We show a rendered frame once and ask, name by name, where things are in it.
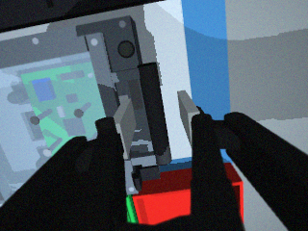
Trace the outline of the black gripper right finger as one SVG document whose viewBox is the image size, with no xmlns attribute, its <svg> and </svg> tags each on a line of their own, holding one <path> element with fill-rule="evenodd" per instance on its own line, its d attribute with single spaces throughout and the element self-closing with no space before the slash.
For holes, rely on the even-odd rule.
<svg viewBox="0 0 308 231">
<path fill-rule="evenodd" d="M 177 96 L 192 148 L 190 231 L 245 231 L 221 149 L 288 231 L 308 231 L 308 154 L 243 113 L 213 120 Z"/>
</svg>

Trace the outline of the red bin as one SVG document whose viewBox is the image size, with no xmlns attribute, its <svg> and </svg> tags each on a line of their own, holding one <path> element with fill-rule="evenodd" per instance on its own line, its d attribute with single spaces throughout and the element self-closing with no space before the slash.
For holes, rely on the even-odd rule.
<svg viewBox="0 0 308 231">
<path fill-rule="evenodd" d="M 244 222 L 244 182 L 231 163 L 224 165 L 228 179 L 232 180 Z M 142 181 L 141 192 L 133 194 L 139 223 L 155 224 L 190 213 L 192 168 L 160 174 L 160 179 Z"/>
</svg>

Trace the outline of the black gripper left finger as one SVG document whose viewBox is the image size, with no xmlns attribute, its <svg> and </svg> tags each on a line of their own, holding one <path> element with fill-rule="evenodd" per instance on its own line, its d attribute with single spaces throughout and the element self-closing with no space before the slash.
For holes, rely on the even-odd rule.
<svg viewBox="0 0 308 231">
<path fill-rule="evenodd" d="M 128 221 L 124 159 L 137 124 L 131 98 L 94 123 L 96 139 L 67 141 L 0 206 L 0 231 L 114 231 Z"/>
</svg>

